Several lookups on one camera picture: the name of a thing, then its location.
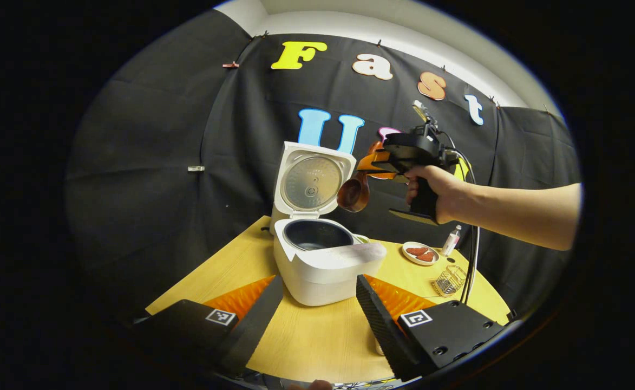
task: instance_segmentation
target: rice cooker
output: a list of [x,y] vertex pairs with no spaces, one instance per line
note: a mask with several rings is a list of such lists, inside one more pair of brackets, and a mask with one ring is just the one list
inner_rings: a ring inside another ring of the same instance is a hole
[[289,292],[306,306],[355,296],[356,277],[375,275],[387,250],[362,242],[320,215],[337,207],[337,192],[356,160],[349,153],[286,141],[274,186],[273,255]]

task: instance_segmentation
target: wooden ladle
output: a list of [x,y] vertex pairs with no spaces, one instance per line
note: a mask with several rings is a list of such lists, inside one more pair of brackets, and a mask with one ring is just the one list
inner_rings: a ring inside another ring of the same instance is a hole
[[[368,150],[368,155],[382,148],[382,141],[375,141]],[[370,187],[368,186],[368,173],[359,171],[354,178],[345,181],[337,193],[339,207],[350,211],[359,212],[365,208],[370,200]]]

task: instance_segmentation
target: wire basket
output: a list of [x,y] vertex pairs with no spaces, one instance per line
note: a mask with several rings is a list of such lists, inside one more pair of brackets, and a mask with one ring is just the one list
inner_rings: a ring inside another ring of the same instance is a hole
[[466,272],[456,265],[448,265],[438,278],[432,282],[440,296],[451,296],[464,286]]

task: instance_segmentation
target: wooden table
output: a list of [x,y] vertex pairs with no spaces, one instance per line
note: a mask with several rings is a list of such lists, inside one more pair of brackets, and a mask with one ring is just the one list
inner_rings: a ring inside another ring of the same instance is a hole
[[[273,237],[268,230],[261,230],[269,224],[270,217],[258,219],[156,299],[147,311],[156,314],[180,299],[203,303],[278,274],[273,260]],[[421,266],[404,257],[401,244],[379,242],[387,248],[387,257],[375,277],[434,303],[460,298],[460,291],[449,298],[440,297],[430,284],[450,264],[448,261],[441,259],[432,266]],[[468,266],[468,261],[456,250],[451,257],[462,269]],[[480,272],[476,274],[468,304],[500,325],[508,322],[507,304]],[[293,299],[286,286],[283,299],[247,367],[303,382],[317,378],[332,383],[361,382],[393,376],[387,360],[376,352],[375,337],[355,297],[310,307]]]

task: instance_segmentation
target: hand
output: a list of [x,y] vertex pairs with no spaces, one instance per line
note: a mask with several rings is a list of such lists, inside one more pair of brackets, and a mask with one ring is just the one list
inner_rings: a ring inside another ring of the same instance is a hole
[[286,390],[332,390],[332,383],[326,380],[316,379],[313,383],[310,383],[307,388],[293,384],[289,385]]
[[424,178],[428,181],[433,192],[438,194],[436,203],[435,219],[439,224],[446,224],[454,220],[455,206],[458,200],[465,196],[470,185],[463,180],[459,180],[456,176],[448,171],[442,170],[437,166],[414,166],[404,174],[409,178],[409,189],[406,194],[406,202],[410,205],[411,201],[418,195],[418,178]]

